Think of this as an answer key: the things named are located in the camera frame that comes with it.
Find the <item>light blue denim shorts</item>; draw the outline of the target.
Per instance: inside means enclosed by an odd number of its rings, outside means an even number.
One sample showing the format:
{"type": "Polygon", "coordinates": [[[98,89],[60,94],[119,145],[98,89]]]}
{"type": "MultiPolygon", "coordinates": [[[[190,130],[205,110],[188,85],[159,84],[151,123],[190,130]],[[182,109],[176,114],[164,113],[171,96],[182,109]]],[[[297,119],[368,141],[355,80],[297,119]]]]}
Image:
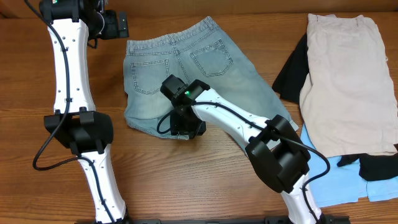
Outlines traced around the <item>light blue denim shorts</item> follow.
{"type": "Polygon", "coordinates": [[[160,121],[172,109],[160,92],[170,75],[186,84],[201,80],[245,111],[269,119],[279,114],[299,128],[253,63],[210,16],[181,32],[128,40],[123,74],[127,124],[158,138],[173,138],[170,121],[160,121]]]}

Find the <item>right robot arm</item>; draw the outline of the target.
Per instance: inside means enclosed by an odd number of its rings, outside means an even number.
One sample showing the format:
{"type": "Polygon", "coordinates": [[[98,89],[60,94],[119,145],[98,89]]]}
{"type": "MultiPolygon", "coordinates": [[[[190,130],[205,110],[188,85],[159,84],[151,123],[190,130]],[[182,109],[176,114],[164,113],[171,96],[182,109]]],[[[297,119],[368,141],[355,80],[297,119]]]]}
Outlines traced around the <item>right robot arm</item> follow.
{"type": "Polygon", "coordinates": [[[160,91],[173,106],[166,115],[171,135],[193,139],[206,131],[207,123],[216,125],[242,145],[260,180],[281,194],[289,223],[323,223],[308,186],[309,150],[284,117],[269,119],[247,112],[200,80],[188,85],[171,75],[160,91]]]}

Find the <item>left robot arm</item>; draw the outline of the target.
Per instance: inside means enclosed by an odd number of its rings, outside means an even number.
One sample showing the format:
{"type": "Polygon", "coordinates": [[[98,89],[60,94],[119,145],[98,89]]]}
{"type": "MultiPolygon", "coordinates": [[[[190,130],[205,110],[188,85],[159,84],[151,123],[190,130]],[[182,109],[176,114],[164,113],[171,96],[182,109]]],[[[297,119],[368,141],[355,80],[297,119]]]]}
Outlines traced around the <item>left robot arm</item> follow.
{"type": "Polygon", "coordinates": [[[88,77],[87,49],[93,40],[129,36],[125,12],[105,8],[106,1],[52,1],[39,3],[55,62],[56,93],[53,114],[44,117],[50,139],[73,154],[86,175],[95,205],[95,223],[130,223],[111,162],[113,123],[96,110],[88,77]]]}

